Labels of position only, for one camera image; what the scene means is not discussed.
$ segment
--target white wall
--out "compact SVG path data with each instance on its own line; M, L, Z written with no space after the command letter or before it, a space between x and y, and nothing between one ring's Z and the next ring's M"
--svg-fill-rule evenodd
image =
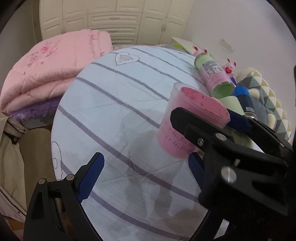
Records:
M35 45L29 6L29 0L24 2L0 33L0 88L13 65Z
M220 64L237 62L237 71L256 68L274 90L295 129L296 41L266 0L196 0L183 39L207 48ZM235 50L219 44L225 39Z

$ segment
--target round table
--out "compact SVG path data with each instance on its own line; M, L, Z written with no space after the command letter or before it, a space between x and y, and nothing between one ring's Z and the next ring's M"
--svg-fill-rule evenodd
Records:
M76 173L95 152L105 166L82 206L104 240L188 240L206 209L188 162L157 141L175 82L208 94L194 57L136 46L87 66L64 94L54 118L57 179Z

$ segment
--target pink quilt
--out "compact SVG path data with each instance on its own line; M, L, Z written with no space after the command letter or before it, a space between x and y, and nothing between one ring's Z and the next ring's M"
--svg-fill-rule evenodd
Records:
M89 29L36 44L8 73L0 110L10 112L63 95L81 70L111 51L109 33Z

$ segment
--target purple blanket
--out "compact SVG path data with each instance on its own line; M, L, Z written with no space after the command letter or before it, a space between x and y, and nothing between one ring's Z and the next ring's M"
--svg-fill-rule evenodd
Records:
M61 101L62 96L58 96L52 99L41 101L19 110L9 112L9 116L15 120L22 122L29 119L37 119L39 117L45 117L47 115L54 115L57 111L59 102Z

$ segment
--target pink pig toy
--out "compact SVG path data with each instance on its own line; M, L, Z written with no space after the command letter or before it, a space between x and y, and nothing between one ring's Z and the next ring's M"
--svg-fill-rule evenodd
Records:
M193 48L195 49L194 54L192 54L192 56L197 57L199 54L201 53L207 53L206 49L199 49L197 46L193 45Z
M230 62L230 59L227 59L228 63L223 65L222 68L225 70L229 78L232 78L234 75L234 70L237 66L236 62Z

